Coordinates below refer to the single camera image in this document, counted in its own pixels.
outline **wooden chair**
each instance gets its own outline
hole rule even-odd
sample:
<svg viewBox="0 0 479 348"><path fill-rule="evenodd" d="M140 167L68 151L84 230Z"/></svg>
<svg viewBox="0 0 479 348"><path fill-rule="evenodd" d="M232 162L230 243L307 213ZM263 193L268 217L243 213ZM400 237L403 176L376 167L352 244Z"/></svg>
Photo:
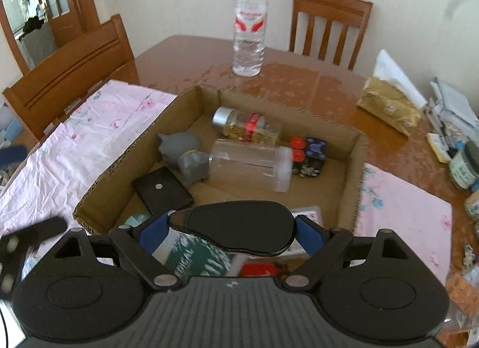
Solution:
<svg viewBox="0 0 479 348"><path fill-rule="evenodd" d="M356 45L349 61L348 69L352 70L363 42L367 23L373 3L362 0L294 0L293 20L291 25L291 37L289 39L289 51L294 52L296 41L296 28L298 26L298 13L305 12L310 15L307 22L306 40L303 48L303 55L308 56L311 52L311 43L313 40L314 19L321 16L326 19L321 48L319 49L318 59L324 60L328 41L331 33L333 21L342 22L341 35L339 36L338 47L334 54L333 63L339 65L346 41L346 35L349 27L359 28Z"/></svg>
<svg viewBox="0 0 479 348"><path fill-rule="evenodd" d="M123 22L115 15L61 47L3 95L26 128L41 140L54 120L72 110L72 103L81 103L97 82L132 59Z"/></svg>

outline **green label jar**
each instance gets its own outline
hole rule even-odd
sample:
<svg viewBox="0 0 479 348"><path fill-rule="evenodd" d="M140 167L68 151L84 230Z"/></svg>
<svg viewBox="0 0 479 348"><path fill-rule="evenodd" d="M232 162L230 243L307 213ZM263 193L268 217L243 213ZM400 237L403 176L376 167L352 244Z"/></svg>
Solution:
<svg viewBox="0 0 479 348"><path fill-rule="evenodd" d="M449 162L449 174L460 189L468 189L479 179L479 148L474 142L467 142Z"/></svg>
<svg viewBox="0 0 479 348"><path fill-rule="evenodd" d="M479 200L465 204L466 213L473 220L479 219Z"/></svg>

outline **glass jar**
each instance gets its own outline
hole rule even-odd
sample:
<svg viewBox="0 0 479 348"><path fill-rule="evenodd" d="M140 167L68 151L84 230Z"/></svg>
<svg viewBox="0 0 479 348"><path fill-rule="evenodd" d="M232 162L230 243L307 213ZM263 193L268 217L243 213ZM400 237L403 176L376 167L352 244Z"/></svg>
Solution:
<svg viewBox="0 0 479 348"><path fill-rule="evenodd" d="M459 189L468 189L479 179L479 147L468 141L449 162L449 174Z"/></svg>
<svg viewBox="0 0 479 348"><path fill-rule="evenodd" d="M217 109L213 126L229 139L267 147L276 146L281 133L281 124L277 121L259 113L241 112L226 106Z"/></svg>
<svg viewBox="0 0 479 348"><path fill-rule="evenodd" d="M292 149L216 140L210 153L210 179L286 192L293 167Z"/></svg>
<svg viewBox="0 0 479 348"><path fill-rule="evenodd" d="M464 201L464 208L468 216L472 218L474 221L478 222L479 220L479 190L476 190Z"/></svg>

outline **black wallet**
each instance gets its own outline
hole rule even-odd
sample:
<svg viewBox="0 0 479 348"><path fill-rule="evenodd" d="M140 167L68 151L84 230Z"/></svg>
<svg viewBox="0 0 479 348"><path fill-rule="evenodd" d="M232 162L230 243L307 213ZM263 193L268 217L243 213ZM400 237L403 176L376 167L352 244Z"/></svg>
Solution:
<svg viewBox="0 0 479 348"><path fill-rule="evenodd" d="M193 204L192 195L167 167L135 179L132 186L153 217Z"/></svg>

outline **small black box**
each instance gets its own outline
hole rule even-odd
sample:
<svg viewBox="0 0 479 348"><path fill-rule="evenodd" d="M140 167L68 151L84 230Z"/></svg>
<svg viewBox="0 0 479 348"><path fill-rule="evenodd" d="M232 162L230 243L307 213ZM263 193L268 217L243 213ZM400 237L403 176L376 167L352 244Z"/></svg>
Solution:
<svg viewBox="0 0 479 348"><path fill-rule="evenodd" d="M167 167L135 179L132 186L153 217L193 205L191 194Z"/></svg>
<svg viewBox="0 0 479 348"><path fill-rule="evenodd" d="M326 142L307 137L305 143L306 146L301 150L304 155L294 154L293 173L299 174L300 177L317 177L326 161Z"/></svg>

